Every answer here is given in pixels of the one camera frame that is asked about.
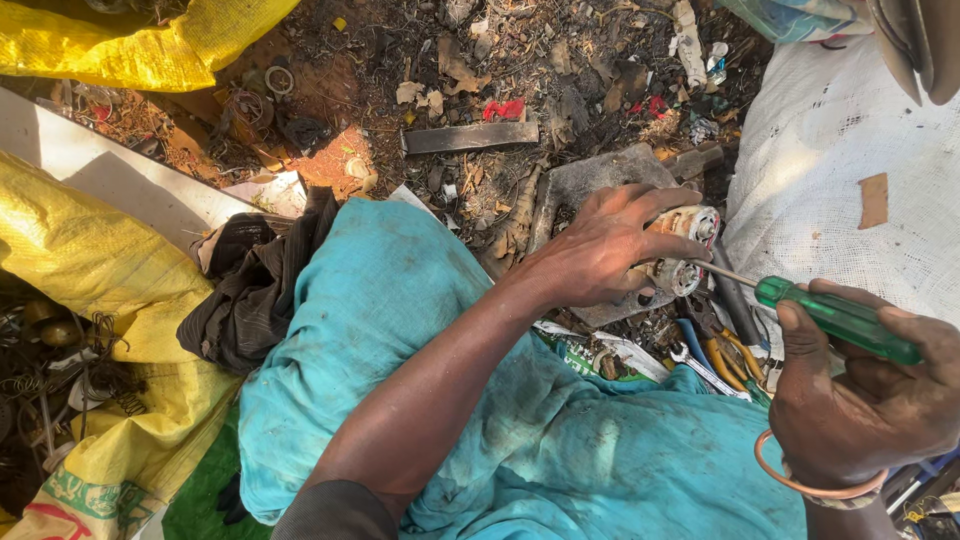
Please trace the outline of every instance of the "black striped cloth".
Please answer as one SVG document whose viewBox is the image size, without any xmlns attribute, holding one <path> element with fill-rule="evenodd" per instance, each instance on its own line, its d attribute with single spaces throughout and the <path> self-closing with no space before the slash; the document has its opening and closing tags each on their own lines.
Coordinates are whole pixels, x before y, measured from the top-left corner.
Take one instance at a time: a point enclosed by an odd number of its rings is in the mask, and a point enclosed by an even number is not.
<svg viewBox="0 0 960 540">
<path fill-rule="evenodd" d="M 296 220 L 237 214 L 194 242 L 194 262 L 220 281 L 180 323 L 180 346 L 240 375 L 259 367 L 286 335 L 297 276 L 324 243 L 339 208 L 332 189 L 314 186 Z"/>
</svg>

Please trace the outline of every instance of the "screwdriver shaft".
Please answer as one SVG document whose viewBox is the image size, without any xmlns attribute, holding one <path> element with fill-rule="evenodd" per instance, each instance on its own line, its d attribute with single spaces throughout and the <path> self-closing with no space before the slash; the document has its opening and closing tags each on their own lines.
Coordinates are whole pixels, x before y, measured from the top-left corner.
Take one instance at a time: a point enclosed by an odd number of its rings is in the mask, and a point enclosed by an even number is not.
<svg viewBox="0 0 960 540">
<path fill-rule="evenodd" d="M 750 288 L 756 288 L 757 283 L 755 281 L 748 280 L 747 278 L 744 278 L 739 274 L 735 274 L 734 272 L 731 272 L 730 270 L 727 270 L 725 268 L 720 268 L 719 266 L 710 264 L 709 262 L 706 262 L 703 260 L 699 260 L 698 258 L 692 258 L 690 259 L 690 262 L 693 264 L 696 264 L 697 266 L 703 268 L 704 270 L 709 270 L 714 274 L 723 276 L 724 278 L 730 278 L 731 280 L 734 280 L 735 282 L 741 282 Z"/>
</svg>

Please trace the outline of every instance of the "left hand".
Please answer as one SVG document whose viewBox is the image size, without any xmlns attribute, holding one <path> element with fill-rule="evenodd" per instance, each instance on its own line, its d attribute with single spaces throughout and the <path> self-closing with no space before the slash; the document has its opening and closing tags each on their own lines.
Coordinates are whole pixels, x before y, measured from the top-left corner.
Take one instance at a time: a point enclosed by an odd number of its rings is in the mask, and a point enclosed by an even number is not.
<svg viewBox="0 0 960 540">
<path fill-rule="evenodd" d="M 711 260 L 699 242 L 643 230 L 669 209 L 698 204 L 703 196 L 683 188 L 648 184 L 604 187 L 584 201 L 569 227 L 528 255 L 502 282 L 524 282 L 547 308 L 618 302 L 631 291 L 652 296 L 654 285 L 631 267 L 657 258 Z"/>
</svg>

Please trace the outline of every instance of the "green screwdriver handle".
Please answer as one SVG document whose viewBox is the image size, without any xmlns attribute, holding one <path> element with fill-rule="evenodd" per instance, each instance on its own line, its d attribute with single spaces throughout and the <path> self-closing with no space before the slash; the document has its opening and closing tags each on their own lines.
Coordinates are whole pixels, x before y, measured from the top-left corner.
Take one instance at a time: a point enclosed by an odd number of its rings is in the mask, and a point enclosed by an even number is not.
<svg viewBox="0 0 960 540">
<path fill-rule="evenodd" d="M 754 294 L 761 304 L 769 307 L 776 307 L 780 300 L 800 304 L 821 330 L 877 356 L 906 365 L 923 360 L 917 346 L 883 328 L 876 311 L 870 307 L 832 294 L 812 294 L 777 276 L 760 280 Z"/>
</svg>

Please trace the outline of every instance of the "yellow sack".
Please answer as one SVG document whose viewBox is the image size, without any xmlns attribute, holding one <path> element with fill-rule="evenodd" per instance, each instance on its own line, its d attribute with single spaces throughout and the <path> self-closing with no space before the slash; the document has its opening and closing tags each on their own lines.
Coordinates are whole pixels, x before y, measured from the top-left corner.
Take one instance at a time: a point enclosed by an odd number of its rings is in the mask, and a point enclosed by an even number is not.
<svg viewBox="0 0 960 540">
<path fill-rule="evenodd" d="M 114 356 L 136 362 L 148 410 L 91 410 L 86 438 L 4 539 L 129 538 L 196 467 L 241 382 L 175 336 L 212 284 L 150 227 L 3 152 L 0 267 L 83 316 L 114 314 L 130 343 Z M 79 416 L 72 427 L 80 433 Z"/>
<path fill-rule="evenodd" d="M 298 2 L 192 0 L 168 26 L 137 29 L 141 17 L 97 13 L 84 0 L 48 1 L 57 12 L 0 0 L 0 73 L 168 92 L 213 86 L 214 71 Z"/>
</svg>

